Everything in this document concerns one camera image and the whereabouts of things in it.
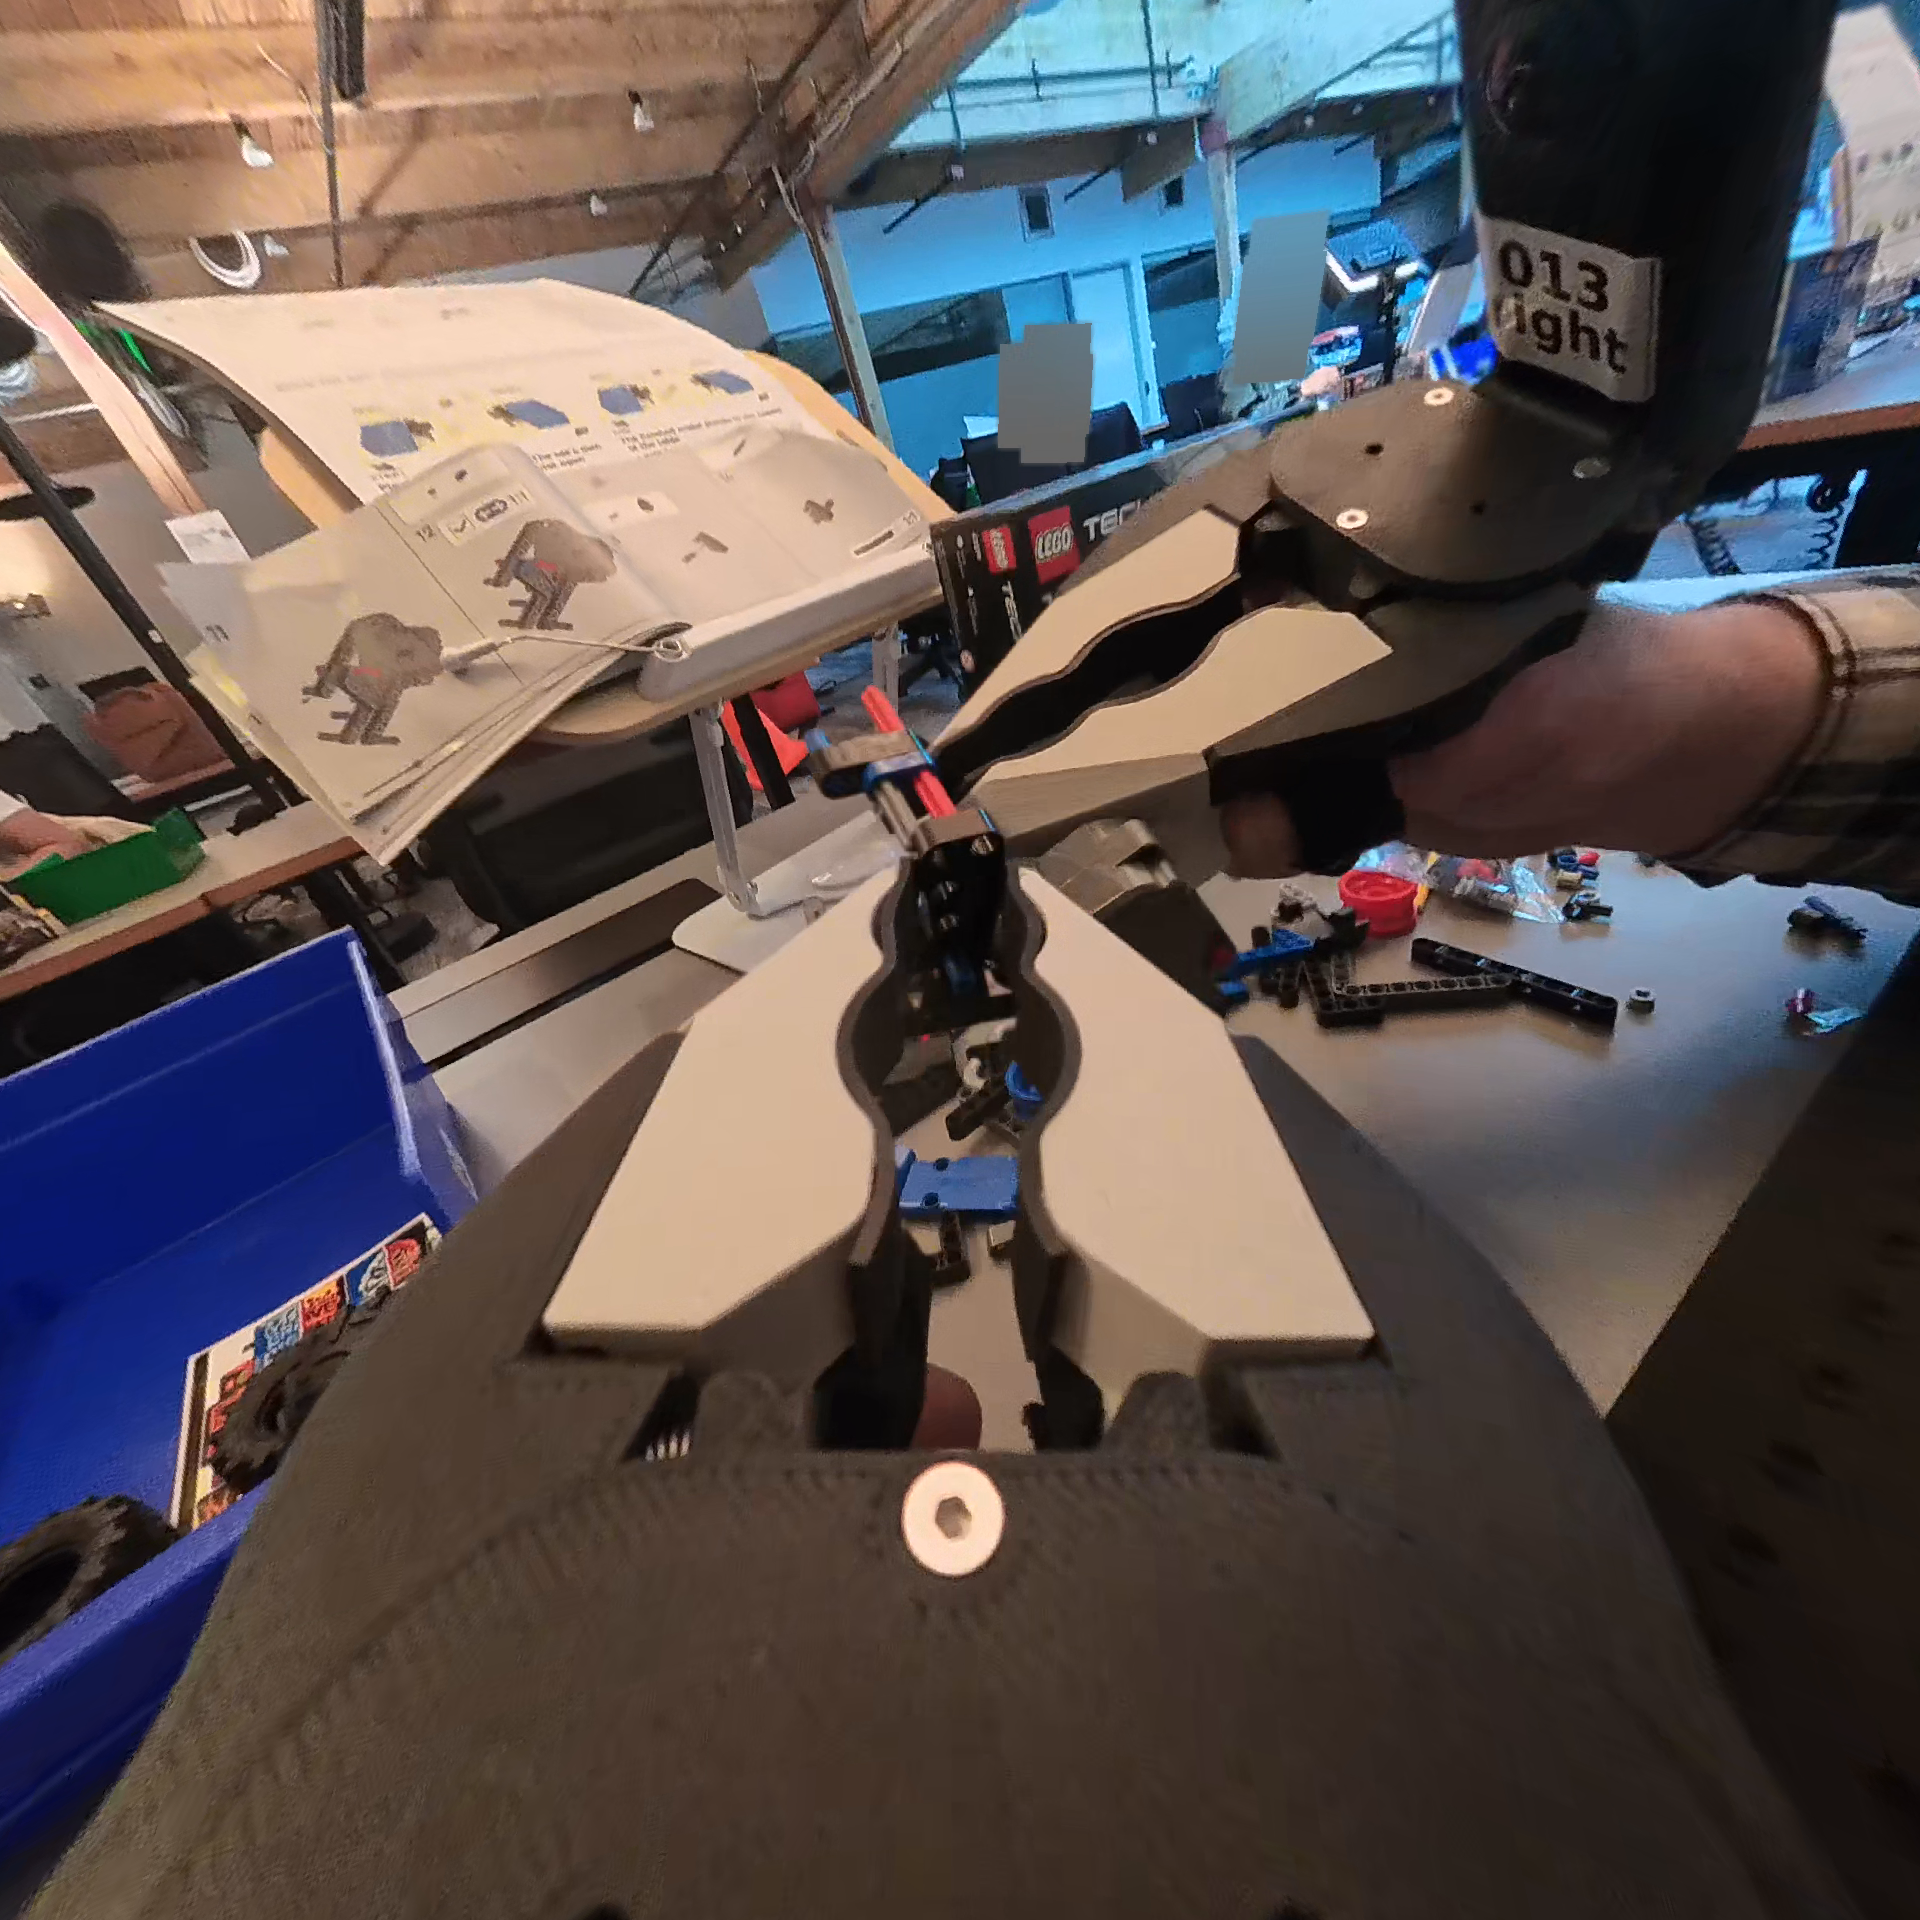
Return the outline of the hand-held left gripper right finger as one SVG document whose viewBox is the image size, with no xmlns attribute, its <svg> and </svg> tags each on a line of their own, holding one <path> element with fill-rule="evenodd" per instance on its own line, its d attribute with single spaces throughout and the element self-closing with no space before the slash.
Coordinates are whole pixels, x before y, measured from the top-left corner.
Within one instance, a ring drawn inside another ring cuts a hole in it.
<svg viewBox="0 0 1920 1920">
<path fill-rule="evenodd" d="M 1144 1380 L 1368 1356 L 1346 1263 L 1220 1014 L 1038 872 L 1006 899 L 1014 1316 L 1037 1449 L 1093 1449 Z"/>
</svg>

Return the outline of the person's right forearm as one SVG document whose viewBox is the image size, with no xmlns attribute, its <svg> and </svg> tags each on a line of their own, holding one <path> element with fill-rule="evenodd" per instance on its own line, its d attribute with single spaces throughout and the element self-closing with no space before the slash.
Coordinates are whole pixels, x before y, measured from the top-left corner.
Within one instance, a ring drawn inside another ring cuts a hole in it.
<svg viewBox="0 0 1920 1920">
<path fill-rule="evenodd" d="M 1836 884 L 1918 906 L 1918 564 L 1712 603 L 1733 609 L 1789 615 L 1813 649 L 1817 702 L 1760 801 L 1677 867 L 1694 884 Z"/>
</svg>

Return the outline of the scattered small connector pieces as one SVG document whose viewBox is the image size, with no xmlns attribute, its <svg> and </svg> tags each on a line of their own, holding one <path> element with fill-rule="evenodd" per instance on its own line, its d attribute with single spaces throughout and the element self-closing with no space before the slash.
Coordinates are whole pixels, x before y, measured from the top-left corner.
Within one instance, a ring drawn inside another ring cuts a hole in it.
<svg viewBox="0 0 1920 1920">
<path fill-rule="evenodd" d="M 1614 917 L 1611 903 L 1599 888 L 1599 855 L 1560 848 L 1546 859 L 1546 875 L 1560 895 L 1559 919 L 1564 925 L 1605 925 Z M 1834 949 L 1864 949 L 1868 939 L 1866 925 L 1856 917 L 1836 911 L 1824 899 L 1801 899 L 1789 911 L 1789 935 L 1813 945 Z"/>
</svg>

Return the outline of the printed toy truck box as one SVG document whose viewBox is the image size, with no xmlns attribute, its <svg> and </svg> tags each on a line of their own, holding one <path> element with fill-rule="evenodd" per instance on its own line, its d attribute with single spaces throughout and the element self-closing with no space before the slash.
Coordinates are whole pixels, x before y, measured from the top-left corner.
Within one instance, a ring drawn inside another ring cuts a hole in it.
<svg viewBox="0 0 1920 1920">
<path fill-rule="evenodd" d="M 932 556 L 971 697 L 1034 622 L 1176 480 L 1163 464 L 1102 467 L 947 518 Z"/>
</svg>

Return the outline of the instruction booklet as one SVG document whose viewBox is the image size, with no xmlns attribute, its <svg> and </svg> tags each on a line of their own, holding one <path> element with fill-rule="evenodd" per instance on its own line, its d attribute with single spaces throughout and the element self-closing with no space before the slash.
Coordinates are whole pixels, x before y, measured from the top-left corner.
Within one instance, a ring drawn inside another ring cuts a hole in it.
<svg viewBox="0 0 1920 1920">
<path fill-rule="evenodd" d="M 673 702 L 936 570 L 872 455 L 633 301 L 517 281 L 104 313 L 355 500 L 247 564 L 157 576 L 215 706 L 371 858 L 598 680 Z"/>
</svg>

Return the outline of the brown backpack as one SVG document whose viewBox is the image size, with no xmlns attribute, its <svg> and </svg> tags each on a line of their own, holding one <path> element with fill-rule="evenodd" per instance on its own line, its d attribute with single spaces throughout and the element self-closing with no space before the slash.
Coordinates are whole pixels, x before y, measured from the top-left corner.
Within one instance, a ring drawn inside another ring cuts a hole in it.
<svg viewBox="0 0 1920 1920">
<path fill-rule="evenodd" d="M 92 698 L 82 720 L 118 767 L 145 781 L 192 781 L 232 769 L 201 713 L 169 684 L 128 684 Z"/>
</svg>

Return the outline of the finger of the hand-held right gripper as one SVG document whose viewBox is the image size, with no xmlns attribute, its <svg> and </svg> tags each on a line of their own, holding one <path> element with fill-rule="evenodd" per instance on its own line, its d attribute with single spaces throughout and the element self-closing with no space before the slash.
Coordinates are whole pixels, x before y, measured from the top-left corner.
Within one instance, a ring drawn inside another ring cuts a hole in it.
<svg viewBox="0 0 1920 1920">
<path fill-rule="evenodd" d="M 1199 512 L 1080 580 L 932 745 L 939 772 L 1204 769 L 1258 722 L 1240 524 Z"/>
<path fill-rule="evenodd" d="M 1032 634 L 959 728 L 959 792 L 1009 852 L 1088 826 L 1141 826 L 1176 875 L 1218 875 L 1220 760 L 1275 745 L 1310 698 L 1386 659 L 1352 614 L 1220 603 L 1163 609 L 1042 663 Z"/>
</svg>

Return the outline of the blue angled beam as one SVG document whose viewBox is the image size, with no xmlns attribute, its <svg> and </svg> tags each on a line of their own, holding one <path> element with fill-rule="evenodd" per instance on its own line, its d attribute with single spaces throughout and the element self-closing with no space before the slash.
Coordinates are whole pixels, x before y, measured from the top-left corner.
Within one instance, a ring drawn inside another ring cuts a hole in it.
<svg viewBox="0 0 1920 1920">
<path fill-rule="evenodd" d="M 1299 977 L 1319 943 L 1291 930 L 1256 927 L 1252 949 L 1218 953 L 1212 963 L 1212 994 L 1220 1009 L 1231 1013 L 1252 1000 L 1299 1000 Z"/>
</svg>

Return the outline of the person's right hand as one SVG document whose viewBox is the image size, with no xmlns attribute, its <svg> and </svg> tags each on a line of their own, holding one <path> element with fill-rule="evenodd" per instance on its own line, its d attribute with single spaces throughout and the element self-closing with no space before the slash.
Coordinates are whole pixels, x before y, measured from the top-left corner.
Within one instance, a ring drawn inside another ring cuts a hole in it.
<svg viewBox="0 0 1920 1920">
<path fill-rule="evenodd" d="M 1471 728 L 1393 759 L 1386 776 L 1402 838 L 1428 852 L 1685 855 L 1769 792 L 1824 697 L 1821 650 L 1787 609 L 1605 609 L 1567 650 L 1504 684 Z"/>
</svg>

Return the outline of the blue labelled storage bin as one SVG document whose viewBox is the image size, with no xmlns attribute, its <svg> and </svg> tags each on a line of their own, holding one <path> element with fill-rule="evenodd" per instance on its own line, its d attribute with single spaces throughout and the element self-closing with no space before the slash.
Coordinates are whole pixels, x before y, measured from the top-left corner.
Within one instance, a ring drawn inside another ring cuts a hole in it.
<svg viewBox="0 0 1920 1920">
<path fill-rule="evenodd" d="M 184 1362 L 425 1214 L 458 1117 L 349 933 L 3 1081 L 3 1540 L 89 1498 L 171 1522 Z M 3 1854 L 104 1790 L 260 1495 L 3 1666 Z"/>
</svg>

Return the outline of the blue holed panel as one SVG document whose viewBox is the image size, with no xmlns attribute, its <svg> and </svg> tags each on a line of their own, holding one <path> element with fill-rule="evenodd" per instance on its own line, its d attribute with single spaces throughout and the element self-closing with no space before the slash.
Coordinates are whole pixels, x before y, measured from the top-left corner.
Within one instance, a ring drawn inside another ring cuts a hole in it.
<svg viewBox="0 0 1920 1920">
<path fill-rule="evenodd" d="M 896 1208 L 908 1222 L 961 1215 L 1006 1223 L 1019 1206 L 1019 1166 L 1014 1156 L 920 1156 L 896 1147 Z"/>
</svg>

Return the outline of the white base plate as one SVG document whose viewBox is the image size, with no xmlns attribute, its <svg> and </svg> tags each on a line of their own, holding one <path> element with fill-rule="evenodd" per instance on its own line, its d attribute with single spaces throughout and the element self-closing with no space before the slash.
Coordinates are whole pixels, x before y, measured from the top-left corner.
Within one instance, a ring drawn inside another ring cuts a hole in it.
<svg viewBox="0 0 1920 1920">
<path fill-rule="evenodd" d="M 750 880 L 756 911 L 714 899 L 674 930 L 674 949 L 744 975 L 786 949 L 870 879 L 894 871 L 899 852 L 876 838 L 831 832 Z"/>
</svg>

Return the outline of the clear bag of small parts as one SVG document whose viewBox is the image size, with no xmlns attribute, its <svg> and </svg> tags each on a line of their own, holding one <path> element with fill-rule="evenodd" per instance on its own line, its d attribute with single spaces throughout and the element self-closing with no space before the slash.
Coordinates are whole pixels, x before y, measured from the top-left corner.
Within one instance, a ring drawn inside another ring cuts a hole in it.
<svg viewBox="0 0 1920 1920">
<path fill-rule="evenodd" d="M 1495 913 L 1523 925 L 1560 925 L 1564 895 L 1538 858 L 1457 858 L 1412 843 L 1384 843 L 1357 858 L 1352 872 L 1382 872 L 1413 884 L 1428 899 Z"/>
</svg>

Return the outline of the black angled beam assembly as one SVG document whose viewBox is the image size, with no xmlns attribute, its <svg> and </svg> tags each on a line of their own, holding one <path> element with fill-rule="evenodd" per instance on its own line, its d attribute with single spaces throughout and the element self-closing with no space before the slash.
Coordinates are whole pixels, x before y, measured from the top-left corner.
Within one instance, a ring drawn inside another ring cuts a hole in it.
<svg viewBox="0 0 1920 1920">
<path fill-rule="evenodd" d="M 870 720 L 865 734 L 809 734 L 807 772 L 817 789 L 861 797 L 902 858 L 999 858 L 1003 838 L 995 826 L 981 809 L 959 807 L 883 689 L 870 684 L 860 704 Z"/>
</svg>

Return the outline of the black blue LEGO assembly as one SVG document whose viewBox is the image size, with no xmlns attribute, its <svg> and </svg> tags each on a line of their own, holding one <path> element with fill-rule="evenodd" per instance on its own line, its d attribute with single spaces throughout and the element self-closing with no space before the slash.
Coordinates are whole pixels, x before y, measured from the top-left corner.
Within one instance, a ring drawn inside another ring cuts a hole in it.
<svg viewBox="0 0 1920 1920">
<path fill-rule="evenodd" d="M 985 812 L 961 807 L 912 828 L 896 919 L 908 1040 L 951 1036 L 1013 1005 L 995 982 L 1003 892 L 1006 848 Z"/>
</svg>

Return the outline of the dark carton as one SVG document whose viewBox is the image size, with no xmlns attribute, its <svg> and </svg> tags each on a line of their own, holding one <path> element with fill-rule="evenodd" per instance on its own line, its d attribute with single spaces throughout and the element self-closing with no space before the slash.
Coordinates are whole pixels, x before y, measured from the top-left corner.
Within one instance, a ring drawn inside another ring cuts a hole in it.
<svg viewBox="0 0 1920 1920">
<path fill-rule="evenodd" d="M 1852 349 L 1860 303 L 1878 270 L 1880 235 L 1792 256 L 1781 279 L 1761 404 L 1832 382 Z"/>
</svg>

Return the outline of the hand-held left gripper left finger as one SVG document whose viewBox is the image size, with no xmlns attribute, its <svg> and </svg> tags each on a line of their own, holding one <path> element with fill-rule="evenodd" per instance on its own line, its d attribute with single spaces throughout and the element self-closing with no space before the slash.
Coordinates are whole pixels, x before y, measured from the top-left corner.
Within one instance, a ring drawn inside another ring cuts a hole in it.
<svg viewBox="0 0 1920 1920">
<path fill-rule="evenodd" d="M 908 880 L 861 880 L 689 1021 L 544 1308 L 558 1349 L 760 1374 L 844 1445 L 916 1435 L 928 1293 L 878 1097 Z"/>
</svg>

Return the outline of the green storage bin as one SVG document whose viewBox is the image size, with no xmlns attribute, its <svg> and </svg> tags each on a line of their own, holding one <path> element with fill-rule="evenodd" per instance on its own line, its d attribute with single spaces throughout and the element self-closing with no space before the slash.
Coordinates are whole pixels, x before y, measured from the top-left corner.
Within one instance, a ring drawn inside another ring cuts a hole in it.
<svg viewBox="0 0 1920 1920">
<path fill-rule="evenodd" d="M 66 927 L 165 892 L 207 859 L 204 832 L 183 809 L 151 826 L 114 816 L 74 816 L 65 826 L 82 835 L 86 852 L 42 858 L 7 875 L 5 886 Z"/>
</svg>

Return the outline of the grey pull-back motor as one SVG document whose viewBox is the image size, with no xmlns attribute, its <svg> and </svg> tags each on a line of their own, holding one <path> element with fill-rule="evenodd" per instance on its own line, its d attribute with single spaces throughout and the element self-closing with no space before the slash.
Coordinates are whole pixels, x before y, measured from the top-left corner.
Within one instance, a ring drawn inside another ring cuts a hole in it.
<svg viewBox="0 0 1920 1920">
<path fill-rule="evenodd" d="M 1037 858 L 1037 871 L 1212 1014 L 1230 1013 L 1236 982 L 1224 971 L 1236 949 L 1145 826 L 1080 826 Z"/>
</svg>

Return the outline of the wooden workbench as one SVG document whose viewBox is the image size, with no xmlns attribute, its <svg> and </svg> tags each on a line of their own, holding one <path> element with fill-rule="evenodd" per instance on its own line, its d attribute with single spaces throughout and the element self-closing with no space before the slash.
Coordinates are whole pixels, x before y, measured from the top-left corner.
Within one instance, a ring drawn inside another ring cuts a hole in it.
<svg viewBox="0 0 1920 1920">
<path fill-rule="evenodd" d="M 1898 364 L 1882 370 L 1882 378 L 1868 378 L 1868 373 L 1765 404 L 1745 428 L 1741 453 L 1911 431 L 1918 427 L 1918 370 Z"/>
</svg>

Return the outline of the grey desk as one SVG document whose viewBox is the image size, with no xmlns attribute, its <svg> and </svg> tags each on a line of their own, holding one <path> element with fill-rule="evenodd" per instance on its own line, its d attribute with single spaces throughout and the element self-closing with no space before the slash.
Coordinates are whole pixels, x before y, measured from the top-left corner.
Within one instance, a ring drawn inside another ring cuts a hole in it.
<svg viewBox="0 0 1920 1920">
<path fill-rule="evenodd" d="M 803 797 L 738 832 L 756 875 L 831 832 L 872 838 L 856 809 Z M 465 1128 L 493 1190 L 643 1044 L 683 1025 L 733 971 L 662 949 L 647 917 L 689 852 L 393 996 L 416 1053 Z M 1633 855 L 1599 858 L 1605 925 L 1523 925 L 1432 899 L 1431 938 L 1504 953 L 1607 996 L 1650 989 L 1611 1036 L 1568 1021 L 1440 1014 L 1377 1034 L 1323 1030 L 1258 1005 L 1235 1028 L 1303 1076 L 1501 1273 L 1597 1405 L 1610 1405 L 1813 1092 L 1856 1042 L 1797 1036 L 1783 1001 L 1809 989 L 1872 1006 L 1918 935 L 1918 911 L 1832 884 L 1738 879 L 1701 888 Z M 1864 949 L 1789 935 L 1824 899 L 1866 925 Z"/>
</svg>

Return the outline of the colourful sticker sheet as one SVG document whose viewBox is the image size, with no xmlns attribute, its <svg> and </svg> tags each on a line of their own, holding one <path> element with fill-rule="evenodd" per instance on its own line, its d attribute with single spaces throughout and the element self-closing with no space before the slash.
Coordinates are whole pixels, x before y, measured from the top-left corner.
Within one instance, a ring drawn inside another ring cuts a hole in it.
<svg viewBox="0 0 1920 1920">
<path fill-rule="evenodd" d="M 442 1226 L 420 1214 L 323 1279 L 263 1312 L 248 1325 L 231 1332 L 184 1362 L 171 1495 L 171 1522 L 180 1531 L 212 1524 L 242 1499 L 220 1486 L 207 1468 L 207 1419 L 215 1405 L 238 1392 L 258 1366 L 272 1361 L 315 1325 L 351 1312 L 375 1312 L 377 1328 L 382 1312 L 430 1262 L 442 1237 Z"/>
</svg>

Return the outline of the grey angled beam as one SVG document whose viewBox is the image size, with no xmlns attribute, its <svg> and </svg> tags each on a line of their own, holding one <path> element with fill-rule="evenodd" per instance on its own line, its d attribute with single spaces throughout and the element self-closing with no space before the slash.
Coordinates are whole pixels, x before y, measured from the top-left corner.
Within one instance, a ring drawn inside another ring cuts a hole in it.
<svg viewBox="0 0 1920 1920">
<path fill-rule="evenodd" d="M 1319 1028 L 1377 1030 L 1389 1021 L 1504 1009 L 1518 996 L 1518 986 L 1504 971 L 1362 982 L 1333 977 L 1329 969 L 1310 969 L 1306 996 Z"/>
</svg>

